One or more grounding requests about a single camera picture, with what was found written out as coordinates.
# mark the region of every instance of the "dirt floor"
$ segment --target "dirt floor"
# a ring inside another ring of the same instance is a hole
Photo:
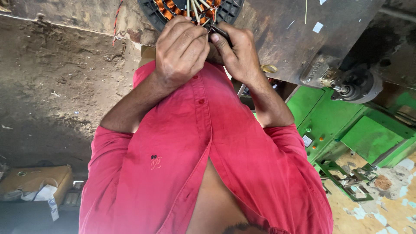
[[[86,176],[95,128],[132,89],[140,50],[93,32],[0,22],[0,163],[47,160]]]

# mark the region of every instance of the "black plastic frame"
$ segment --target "black plastic frame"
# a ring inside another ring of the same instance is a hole
[[[168,20],[159,11],[154,0],[137,0],[137,2],[153,27],[161,32]],[[229,24],[233,24],[240,14],[243,3],[244,0],[222,0],[221,5],[218,7],[217,23],[225,21]]]

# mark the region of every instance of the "white paper scrap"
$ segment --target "white paper scrap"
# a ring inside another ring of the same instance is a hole
[[[319,33],[319,31],[321,31],[321,28],[323,26],[324,26],[323,24],[321,24],[320,22],[318,22],[318,23],[316,23],[315,27],[313,28],[313,31],[316,32],[316,33]]]

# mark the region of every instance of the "forearm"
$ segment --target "forearm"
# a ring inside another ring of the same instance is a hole
[[[159,80],[153,72],[104,116],[100,126],[134,133],[144,115],[176,88]]]
[[[247,87],[253,98],[257,120],[262,127],[284,127],[293,124],[294,118],[290,109],[263,74]]]

